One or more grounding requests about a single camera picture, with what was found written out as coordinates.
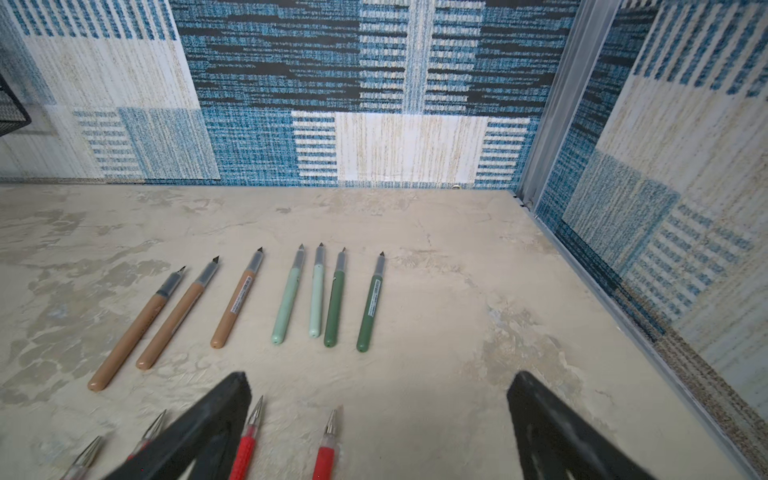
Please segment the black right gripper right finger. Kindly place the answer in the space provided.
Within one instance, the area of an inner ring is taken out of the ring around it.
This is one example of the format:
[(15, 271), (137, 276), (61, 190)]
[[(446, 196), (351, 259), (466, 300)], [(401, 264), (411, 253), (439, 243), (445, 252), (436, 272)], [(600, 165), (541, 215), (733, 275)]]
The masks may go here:
[(650, 479), (528, 371), (506, 394), (525, 479)]

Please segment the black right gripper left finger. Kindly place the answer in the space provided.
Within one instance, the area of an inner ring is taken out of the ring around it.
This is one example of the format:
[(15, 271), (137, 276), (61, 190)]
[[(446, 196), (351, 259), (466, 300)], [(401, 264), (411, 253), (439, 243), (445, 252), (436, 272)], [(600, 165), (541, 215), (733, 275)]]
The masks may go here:
[(109, 479), (227, 479), (252, 399), (247, 376), (230, 373)]

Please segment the red gel pen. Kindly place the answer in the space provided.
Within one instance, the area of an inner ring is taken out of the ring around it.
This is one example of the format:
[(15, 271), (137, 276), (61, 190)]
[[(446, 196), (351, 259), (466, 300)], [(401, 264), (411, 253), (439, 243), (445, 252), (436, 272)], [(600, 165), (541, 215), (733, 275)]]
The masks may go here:
[(104, 438), (97, 436), (74, 460), (61, 480), (82, 480), (89, 471), (104, 444)]
[(253, 458), (257, 436), (263, 416), (264, 396), (261, 396), (249, 416), (240, 439), (236, 457), (230, 472), (230, 480), (244, 480)]
[(158, 435), (162, 432), (164, 428), (167, 412), (168, 412), (167, 409), (163, 410), (153, 420), (151, 425), (147, 428), (147, 430), (142, 435), (139, 442), (136, 444), (134, 449), (128, 455), (127, 460), (134, 458), (136, 455), (138, 455), (142, 450), (144, 450), (149, 444), (151, 444), (158, 437)]
[(326, 423), (323, 437), (317, 451), (312, 475), (313, 480), (331, 480), (336, 456), (338, 410), (334, 409)]

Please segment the brown pen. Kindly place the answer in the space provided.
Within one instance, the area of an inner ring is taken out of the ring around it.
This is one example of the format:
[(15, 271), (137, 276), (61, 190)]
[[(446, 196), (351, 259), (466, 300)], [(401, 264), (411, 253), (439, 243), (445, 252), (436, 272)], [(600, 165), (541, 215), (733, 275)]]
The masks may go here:
[(185, 269), (186, 267), (182, 266), (179, 270), (172, 272), (161, 287), (152, 295), (88, 382), (87, 387), (90, 391), (99, 392), (109, 385), (155, 318), (167, 304), (170, 296), (183, 278)]
[(245, 268), (240, 280), (233, 291), (232, 297), (219, 321), (219, 324), (210, 341), (210, 346), (214, 349), (221, 349), (225, 346), (230, 333), (237, 321), (243, 305), (249, 295), (251, 287), (255, 283), (255, 278), (264, 258), (264, 249), (259, 247), (247, 267)]

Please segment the brown pen horizontal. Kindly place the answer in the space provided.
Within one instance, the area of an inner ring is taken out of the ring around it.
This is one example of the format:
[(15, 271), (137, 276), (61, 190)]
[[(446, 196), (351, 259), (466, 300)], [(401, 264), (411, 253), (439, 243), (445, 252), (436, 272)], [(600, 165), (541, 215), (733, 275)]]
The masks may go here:
[(136, 361), (136, 367), (138, 369), (148, 370), (156, 363), (189, 312), (205, 292), (209, 282), (218, 269), (219, 263), (220, 257), (214, 257), (205, 266), (197, 279), (189, 286), (174, 309), (168, 315), (163, 325), (157, 331), (154, 338), (139, 356)]

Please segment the dark green pen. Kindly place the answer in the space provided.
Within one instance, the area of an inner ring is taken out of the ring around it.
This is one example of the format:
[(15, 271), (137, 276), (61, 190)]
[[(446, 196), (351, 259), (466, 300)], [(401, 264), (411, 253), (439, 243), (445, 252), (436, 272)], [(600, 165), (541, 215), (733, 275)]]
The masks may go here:
[(371, 278), (366, 305), (361, 321), (361, 327), (356, 343), (356, 349), (359, 352), (367, 352), (370, 348), (375, 315), (381, 295), (381, 289), (383, 286), (385, 260), (385, 253), (381, 252), (377, 257), (376, 266)]
[(343, 298), (343, 289), (345, 284), (346, 259), (347, 259), (346, 248), (343, 248), (337, 256), (336, 268), (334, 271), (332, 287), (331, 287), (328, 315), (327, 315), (327, 321), (326, 321), (326, 329), (325, 329), (325, 335), (324, 335), (324, 345), (327, 348), (332, 348), (337, 344), (341, 305), (342, 305), (342, 298)]

